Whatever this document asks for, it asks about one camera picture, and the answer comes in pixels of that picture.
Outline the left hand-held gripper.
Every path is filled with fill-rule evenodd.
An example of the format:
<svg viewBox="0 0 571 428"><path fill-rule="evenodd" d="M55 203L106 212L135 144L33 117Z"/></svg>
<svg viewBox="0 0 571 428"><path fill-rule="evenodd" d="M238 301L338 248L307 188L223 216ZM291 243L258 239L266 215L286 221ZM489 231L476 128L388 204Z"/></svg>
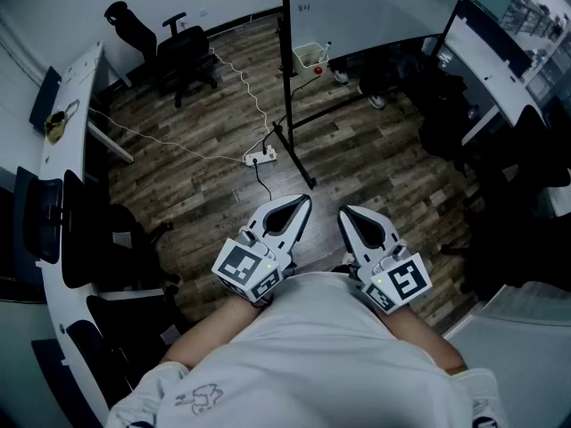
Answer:
<svg viewBox="0 0 571 428"><path fill-rule="evenodd" d="M292 276L292 249L312 210L307 194L291 194L262 204L235 239L228 238L212 272L232 293L254 307L271 303L276 287Z"/></svg>

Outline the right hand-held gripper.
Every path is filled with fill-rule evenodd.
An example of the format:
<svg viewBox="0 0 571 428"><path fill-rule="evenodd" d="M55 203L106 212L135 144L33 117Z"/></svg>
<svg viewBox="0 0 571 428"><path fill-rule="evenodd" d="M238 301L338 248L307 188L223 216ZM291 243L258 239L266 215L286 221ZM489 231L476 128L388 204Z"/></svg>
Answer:
<svg viewBox="0 0 571 428"><path fill-rule="evenodd" d="M357 262L365 262L356 270L361 291L386 315L432 288L420 254L412 254L404 240L398 241L387 216L368 208L342 206L337 225L347 251ZM385 250L389 242L397 243L370 257L373 250Z"/></svg>

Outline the white tray of markers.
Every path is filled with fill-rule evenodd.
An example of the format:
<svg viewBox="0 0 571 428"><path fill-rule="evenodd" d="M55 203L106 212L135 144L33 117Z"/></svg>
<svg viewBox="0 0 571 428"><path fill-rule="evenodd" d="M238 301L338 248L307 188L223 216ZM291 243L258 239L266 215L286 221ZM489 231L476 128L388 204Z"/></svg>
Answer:
<svg viewBox="0 0 571 428"><path fill-rule="evenodd" d="M329 62L328 55L323 62L320 62L324 48L325 47L319 43L309 43L293 49L293 69L300 79L309 81L322 75ZM322 68L322 73L320 75L317 75L314 72L316 67Z"/></svg>

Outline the person's left forearm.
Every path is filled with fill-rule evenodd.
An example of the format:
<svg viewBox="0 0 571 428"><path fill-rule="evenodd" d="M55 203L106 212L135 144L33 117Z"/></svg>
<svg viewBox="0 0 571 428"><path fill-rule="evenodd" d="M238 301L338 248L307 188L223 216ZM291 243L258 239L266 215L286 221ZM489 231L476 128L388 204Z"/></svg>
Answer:
<svg viewBox="0 0 571 428"><path fill-rule="evenodd" d="M215 349L229 344L263 311L237 295L229 296L218 309L198 322L170 346L161 360L193 369Z"/></svg>

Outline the person's right forearm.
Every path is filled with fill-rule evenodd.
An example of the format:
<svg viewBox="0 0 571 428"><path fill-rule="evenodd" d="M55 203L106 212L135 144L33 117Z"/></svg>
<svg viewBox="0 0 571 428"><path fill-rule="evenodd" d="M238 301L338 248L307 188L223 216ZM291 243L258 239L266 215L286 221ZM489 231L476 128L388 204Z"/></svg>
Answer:
<svg viewBox="0 0 571 428"><path fill-rule="evenodd" d="M468 370L459 352L409 306L401 306L391 314L378 307L374 311L395 338L422 349L448 375Z"/></svg>

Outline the white power strip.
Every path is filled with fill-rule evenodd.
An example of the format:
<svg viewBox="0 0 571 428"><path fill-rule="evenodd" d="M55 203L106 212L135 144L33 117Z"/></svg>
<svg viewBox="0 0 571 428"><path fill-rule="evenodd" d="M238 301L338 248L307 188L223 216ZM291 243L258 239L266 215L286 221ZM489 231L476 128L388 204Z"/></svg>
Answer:
<svg viewBox="0 0 571 428"><path fill-rule="evenodd" d="M266 163L275 162L277 160L277 152L268 145L264 150L258 152L249 152L244 156L244 163L247 167L254 167Z"/></svg>

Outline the person in white coat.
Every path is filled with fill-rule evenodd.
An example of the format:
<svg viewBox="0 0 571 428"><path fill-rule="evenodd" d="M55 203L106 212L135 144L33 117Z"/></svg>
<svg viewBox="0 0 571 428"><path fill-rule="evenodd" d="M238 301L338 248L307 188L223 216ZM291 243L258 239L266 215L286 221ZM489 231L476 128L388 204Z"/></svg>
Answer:
<svg viewBox="0 0 571 428"><path fill-rule="evenodd" d="M161 362L105 428L508 428L494 374L449 375L398 340L346 274L285 280L193 369Z"/></svg>

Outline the black chair with dark clothes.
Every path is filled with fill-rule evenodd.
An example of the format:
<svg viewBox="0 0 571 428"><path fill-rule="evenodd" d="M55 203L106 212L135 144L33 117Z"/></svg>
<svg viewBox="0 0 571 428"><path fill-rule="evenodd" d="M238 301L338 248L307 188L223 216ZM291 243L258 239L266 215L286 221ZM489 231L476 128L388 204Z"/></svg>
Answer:
<svg viewBox="0 0 571 428"><path fill-rule="evenodd" d="M470 123L463 78L434 69L424 79L426 88L421 109L424 122L418 132L423 148L436 157L452 161L454 168L464 176L468 165L477 177L484 177L486 166L462 144L466 125Z"/></svg>

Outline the white curved desk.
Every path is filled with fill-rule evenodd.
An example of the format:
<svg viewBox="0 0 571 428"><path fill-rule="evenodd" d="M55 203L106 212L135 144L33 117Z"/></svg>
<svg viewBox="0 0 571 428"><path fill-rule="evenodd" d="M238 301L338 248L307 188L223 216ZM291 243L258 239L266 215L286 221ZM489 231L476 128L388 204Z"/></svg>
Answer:
<svg viewBox="0 0 571 428"><path fill-rule="evenodd" d="M86 133L91 133L110 152L124 161L128 163L134 161L132 155L97 129L88 119L93 84L103 58L103 42L99 41L64 70L53 110L63 111L74 101L79 102L79 107L68 121L59 142L51 144L44 141L38 171L40 179L63 178L68 169L83 179ZM60 261L51 264L41 259L37 266L42 271L47 306L64 361L98 422L105 424L109 406L87 363L66 333L66 328L79 320L95 322L87 308L87 297L95 294L95 287L92 284L79 288L68 287L63 282Z"/></svg>
<svg viewBox="0 0 571 428"><path fill-rule="evenodd" d="M466 22L460 18L454 19L445 44L475 74L493 99L493 107L462 137L463 145L472 140L498 114L514 127L527 105L540 110L522 82L511 77L508 63Z"/></svg>

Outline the white side table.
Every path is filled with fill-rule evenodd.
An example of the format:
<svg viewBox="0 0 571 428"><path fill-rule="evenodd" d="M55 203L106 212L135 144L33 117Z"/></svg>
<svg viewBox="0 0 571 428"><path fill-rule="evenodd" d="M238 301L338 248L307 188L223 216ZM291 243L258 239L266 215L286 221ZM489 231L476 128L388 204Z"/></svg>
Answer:
<svg viewBox="0 0 571 428"><path fill-rule="evenodd" d="M571 292L505 285L445 337L493 371L510 428L571 428Z"/></svg>

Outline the dark blue desk partition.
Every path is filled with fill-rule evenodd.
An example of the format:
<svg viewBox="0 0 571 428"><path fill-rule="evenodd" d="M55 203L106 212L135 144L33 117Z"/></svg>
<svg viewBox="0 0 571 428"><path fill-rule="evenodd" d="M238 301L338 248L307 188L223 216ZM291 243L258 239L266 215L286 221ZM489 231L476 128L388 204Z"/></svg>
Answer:
<svg viewBox="0 0 571 428"><path fill-rule="evenodd" d="M46 119L52 113L61 81L61 75L50 66L39 88L29 116L29 123L35 130L40 132L44 131Z"/></svg>
<svg viewBox="0 0 571 428"><path fill-rule="evenodd" d="M457 15L490 46L517 78L531 67L532 59L517 42L483 9L471 0L462 0Z"/></svg>
<svg viewBox="0 0 571 428"><path fill-rule="evenodd" d="M103 428L70 369L56 339L35 340L31 347L55 400L73 428Z"/></svg>
<svg viewBox="0 0 571 428"><path fill-rule="evenodd" d="M17 168L13 189L12 256L17 280L25 284L41 285L41 269L36 265L37 259L35 256L26 249L23 235L26 194L29 181L35 177L33 173L25 168Z"/></svg>

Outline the yellow cloth bag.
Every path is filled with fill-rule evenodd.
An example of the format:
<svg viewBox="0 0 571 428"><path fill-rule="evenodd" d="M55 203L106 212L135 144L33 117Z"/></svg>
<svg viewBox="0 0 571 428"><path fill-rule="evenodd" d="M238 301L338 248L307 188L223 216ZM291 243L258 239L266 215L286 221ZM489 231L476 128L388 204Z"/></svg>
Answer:
<svg viewBox="0 0 571 428"><path fill-rule="evenodd" d="M71 102L64 111L57 111L46 118L44 130L50 144L56 144L65 132L70 119L77 112L80 100Z"/></svg>

